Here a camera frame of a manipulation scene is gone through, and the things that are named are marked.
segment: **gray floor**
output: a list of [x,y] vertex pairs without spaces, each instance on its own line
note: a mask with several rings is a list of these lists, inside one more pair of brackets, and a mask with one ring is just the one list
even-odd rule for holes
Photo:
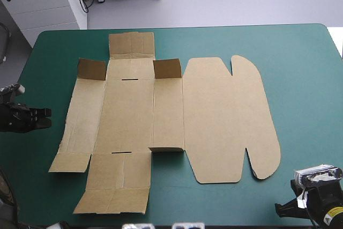
[[[17,81],[31,49],[2,5],[0,21],[13,33],[1,87]],[[341,0],[106,0],[88,14],[89,29],[293,23],[343,26]]]

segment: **green table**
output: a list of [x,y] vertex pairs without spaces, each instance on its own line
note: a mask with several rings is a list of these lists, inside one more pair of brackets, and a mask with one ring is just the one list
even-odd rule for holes
[[[230,69],[238,54],[260,70],[281,144],[281,164],[259,181],[245,158],[242,180],[198,184],[185,153],[156,153],[146,215],[73,215],[87,173],[48,173],[63,135],[78,58],[108,60],[108,34],[152,31],[157,59],[219,56]],[[207,225],[305,225],[280,219],[274,203],[293,192],[293,170],[322,163],[343,167],[343,62],[325,26],[274,25],[208,28],[58,31],[42,33],[19,82],[18,101],[53,110],[50,129],[0,134],[0,167],[31,224],[66,220],[71,225],[203,221]]]

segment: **brown cardboard box blank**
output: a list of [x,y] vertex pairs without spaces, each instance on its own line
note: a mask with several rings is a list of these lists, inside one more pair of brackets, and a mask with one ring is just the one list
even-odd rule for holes
[[102,62],[80,60],[50,168],[84,172],[92,155],[75,213],[145,213],[151,152],[186,149],[200,183],[239,181],[245,151],[257,178],[275,172],[280,146],[247,59],[233,56],[231,75],[218,57],[192,58],[182,78],[178,59],[154,60],[153,33],[111,34],[109,52],[107,73]]

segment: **drawer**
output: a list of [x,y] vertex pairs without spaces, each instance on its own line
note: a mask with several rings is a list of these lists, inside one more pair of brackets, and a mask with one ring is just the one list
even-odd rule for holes
[[20,29],[66,24],[76,21],[70,6],[12,15]]
[[58,31],[64,29],[79,29],[77,22],[75,23],[68,23],[68,24],[57,24],[45,27],[38,27],[33,29],[23,29],[21,32],[23,33],[24,37],[26,38],[27,42],[34,46],[39,34],[45,31]]
[[2,0],[10,14],[69,6],[68,0]]

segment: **sticker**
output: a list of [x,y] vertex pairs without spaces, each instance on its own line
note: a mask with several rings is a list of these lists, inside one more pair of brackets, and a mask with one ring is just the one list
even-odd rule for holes
[[324,217],[324,223],[326,225],[330,225],[332,219],[337,216],[338,214],[343,213],[343,206],[338,206],[336,208],[331,209]]

